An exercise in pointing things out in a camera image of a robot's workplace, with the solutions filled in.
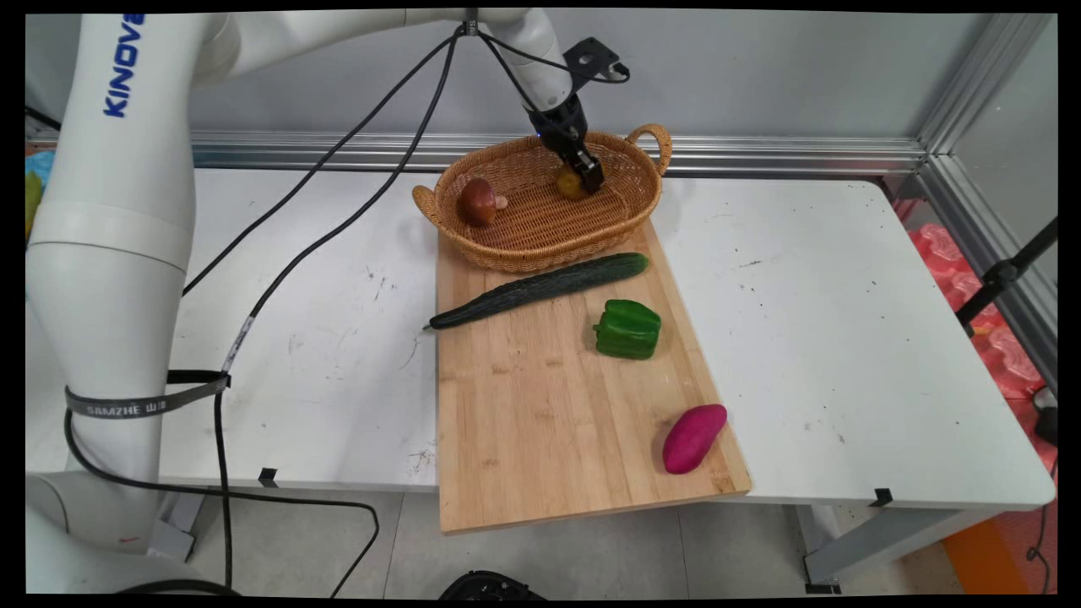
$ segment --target gray wall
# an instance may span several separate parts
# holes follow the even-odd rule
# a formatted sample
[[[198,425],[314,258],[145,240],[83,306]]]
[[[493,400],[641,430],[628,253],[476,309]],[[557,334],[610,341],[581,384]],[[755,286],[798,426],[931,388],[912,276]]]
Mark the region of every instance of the gray wall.
[[[596,36],[623,56],[626,85],[591,83],[590,127],[627,132],[660,122],[677,134],[905,136],[983,25],[984,15],[655,9],[550,9],[564,48]],[[75,65],[78,19],[27,17],[27,100],[59,116]],[[450,23],[375,34],[322,49],[191,96],[192,129],[348,130],[453,29]],[[432,62],[374,121],[419,121]],[[432,132],[521,133],[529,122],[488,49],[463,40]]]
[[[984,107],[953,153],[988,204],[1028,242],[1058,214],[1058,18]],[[1058,247],[1038,262],[1058,280]]]

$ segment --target cucumber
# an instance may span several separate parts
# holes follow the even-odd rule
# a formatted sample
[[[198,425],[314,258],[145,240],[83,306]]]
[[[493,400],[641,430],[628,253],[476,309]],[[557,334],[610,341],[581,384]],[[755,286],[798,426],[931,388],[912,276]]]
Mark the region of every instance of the cucumber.
[[[558,298],[599,285],[629,279],[641,274],[649,265],[650,259],[641,253],[616,253],[508,282],[478,295],[453,310],[436,315],[424,329],[429,327],[449,329],[538,300]]]

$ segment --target wooden cutting board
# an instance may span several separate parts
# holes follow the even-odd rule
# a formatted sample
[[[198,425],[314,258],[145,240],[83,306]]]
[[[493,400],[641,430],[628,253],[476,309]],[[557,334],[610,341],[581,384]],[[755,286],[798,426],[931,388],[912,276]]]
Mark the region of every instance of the wooden cutting board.
[[[653,225],[623,246],[641,275],[439,332],[439,513],[464,532],[747,493],[750,477],[725,425],[702,465],[665,472],[660,449],[688,409],[720,402]],[[469,264],[442,236],[438,308],[522,278]],[[611,299],[662,319],[651,359],[596,351]]]

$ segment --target sweet potato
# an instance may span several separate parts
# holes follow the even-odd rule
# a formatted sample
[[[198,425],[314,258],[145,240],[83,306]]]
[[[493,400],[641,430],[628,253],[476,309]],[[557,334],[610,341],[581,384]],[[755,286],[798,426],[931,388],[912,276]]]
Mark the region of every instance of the sweet potato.
[[[720,404],[698,406],[683,412],[665,438],[662,451],[665,471],[682,475],[697,468],[728,420],[729,411]]]

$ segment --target robotic arm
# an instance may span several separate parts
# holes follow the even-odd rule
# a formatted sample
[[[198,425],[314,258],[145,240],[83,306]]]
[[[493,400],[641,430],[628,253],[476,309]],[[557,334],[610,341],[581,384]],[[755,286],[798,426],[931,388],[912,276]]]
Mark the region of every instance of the robotic arm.
[[[64,131],[26,257],[29,300],[74,394],[164,394],[195,227],[189,89],[350,37],[442,19],[486,23],[507,45],[566,65],[542,9],[83,16]],[[529,96],[523,105],[544,144],[596,191],[603,173],[585,148],[587,124],[576,95],[588,78],[502,53]],[[617,61],[592,39],[569,56],[589,74]],[[81,451],[96,466],[157,481],[160,415],[77,415],[72,423]],[[85,581],[86,573],[91,586],[78,587],[86,592],[155,580],[152,571],[137,568],[123,569],[131,574],[122,581],[103,579],[84,556],[101,550],[144,555],[157,492],[108,484],[70,458],[67,468],[27,476],[28,589],[74,591],[70,581]],[[49,519],[68,536],[43,531]],[[36,539],[42,540],[35,545]],[[66,577],[57,571],[59,553],[69,557],[61,560]],[[35,571],[48,577],[37,579]]]

